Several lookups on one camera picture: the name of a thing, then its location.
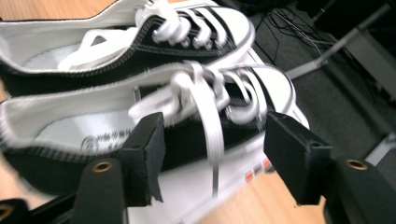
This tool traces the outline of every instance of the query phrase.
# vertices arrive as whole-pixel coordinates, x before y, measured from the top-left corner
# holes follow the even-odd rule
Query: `wooden floor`
[[[0,0],[0,17],[7,20],[76,19],[95,15],[114,0]],[[31,208],[50,197],[23,187],[18,174],[0,155],[0,200],[24,198]],[[324,223],[321,206],[296,206],[277,173],[253,179],[200,223]]]

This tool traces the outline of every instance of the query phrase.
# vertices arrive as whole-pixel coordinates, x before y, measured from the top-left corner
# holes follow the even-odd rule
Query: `shoe tongue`
[[[152,15],[160,16],[168,21],[178,20],[177,13],[174,8],[170,7],[166,0],[148,1],[145,7],[137,10],[135,15],[136,26],[140,27],[146,19]]]

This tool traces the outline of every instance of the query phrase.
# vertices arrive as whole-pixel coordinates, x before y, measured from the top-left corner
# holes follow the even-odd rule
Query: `sneaker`
[[[146,3],[135,15],[137,27],[125,24],[131,21],[123,17],[117,20],[95,17],[95,22],[1,22],[0,77],[7,92],[22,96],[73,91],[183,60],[210,66],[236,63],[251,47],[255,35],[253,25],[242,13],[225,7],[180,8],[176,12],[160,0]],[[127,25],[124,32],[127,37],[119,35],[122,30],[114,30],[114,26],[123,25]],[[101,36],[104,29],[116,34],[109,31]],[[116,47],[110,56],[75,65],[84,55],[96,54],[80,44],[85,34],[92,41],[83,42],[91,43],[88,47],[92,49],[113,49],[111,44],[118,40],[110,39],[108,43],[104,36],[119,36],[121,43],[129,40],[129,44]],[[95,34],[99,34],[98,38],[93,38]],[[70,55],[71,70],[58,69],[59,63]]]
[[[290,80],[272,66],[171,63],[100,87],[8,99],[1,148],[33,187],[61,194],[76,189],[85,164],[113,157],[148,114],[163,113],[166,171],[262,150],[268,110],[307,125]]]

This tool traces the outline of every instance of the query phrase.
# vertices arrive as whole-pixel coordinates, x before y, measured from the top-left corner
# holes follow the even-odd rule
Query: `shoe eyelet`
[[[181,44],[181,46],[183,46],[186,49],[190,46],[190,43],[191,43],[190,39],[188,37],[186,37],[181,41],[180,44]]]
[[[198,46],[198,44],[197,44],[196,38],[194,38],[194,39],[192,40],[192,45],[193,45],[196,49],[199,49],[199,48],[200,48],[200,47]]]
[[[218,40],[215,40],[215,45],[216,45],[216,48],[222,49],[222,45],[218,42]]]
[[[205,44],[205,48],[206,48],[207,50],[210,50],[210,49],[212,49],[212,47],[213,47],[213,42],[212,42],[211,40],[208,40],[208,41],[206,42],[206,44]]]
[[[152,41],[154,41],[154,43],[156,43],[156,44],[159,44],[159,43],[160,43],[160,41],[158,41],[158,39],[157,39],[157,31],[152,32],[152,34],[151,34],[151,39],[152,39]]]

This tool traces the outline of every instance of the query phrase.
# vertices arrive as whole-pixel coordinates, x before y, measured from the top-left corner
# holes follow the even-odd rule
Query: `white shoelace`
[[[215,45],[218,49],[222,48],[227,42],[227,33],[219,21],[206,9],[197,8],[203,18],[206,18],[215,28],[217,39]],[[156,43],[168,41],[171,46],[181,44],[187,48],[191,42],[196,49],[212,49],[213,43],[210,40],[212,30],[206,24],[203,18],[198,17],[191,9],[180,9],[177,11],[169,6],[167,1],[157,1],[156,3],[147,3],[145,8],[136,12],[136,24],[140,27],[144,20],[151,15],[158,15],[165,19],[165,22],[154,31],[152,39]],[[187,35],[191,29],[191,23],[185,17],[191,20],[199,27],[200,31],[191,41]],[[125,49],[128,49],[133,43],[138,33],[138,28],[131,27],[126,31],[123,30],[90,30],[84,35],[79,49],[64,58],[58,65],[61,71],[70,71],[78,69],[90,69],[119,56]],[[104,42],[94,44],[97,37],[105,39]]]
[[[191,29],[190,21],[178,15],[177,12],[169,7],[167,3],[158,1],[156,4],[162,7],[160,13],[156,7],[155,10],[151,8],[148,10],[163,16],[166,21],[160,26],[158,30],[154,31],[153,40],[155,42],[168,41],[170,45],[181,43],[182,46],[187,47],[191,42],[187,38],[187,34]],[[224,27],[222,27],[219,21],[206,8],[201,7],[196,8],[195,10],[213,25],[216,33],[218,34],[215,44],[217,48],[222,48],[227,41],[227,33]],[[199,18],[191,9],[179,9],[178,12],[186,14],[186,16],[190,17],[191,20],[200,28],[198,35],[192,40],[192,44],[197,49],[200,47],[211,49],[213,47],[213,43],[210,40],[212,31],[205,23],[204,19]]]
[[[227,118],[235,124],[244,125],[256,119],[258,127],[261,127],[267,113],[267,103],[259,80],[247,69],[220,73],[207,71],[198,63],[191,65],[194,71],[192,75],[184,72],[174,74],[169,85],[134,104],[129,116],[137,124],[148,114],[163,112],[166,127],[199,117],[205,130],[207,157],[214,170],[217,170],[214,173],[217,173],[224,158],[219,112],[225,109]],[[238,86],[247,106],[229,105],[230,96],[225,83]]]

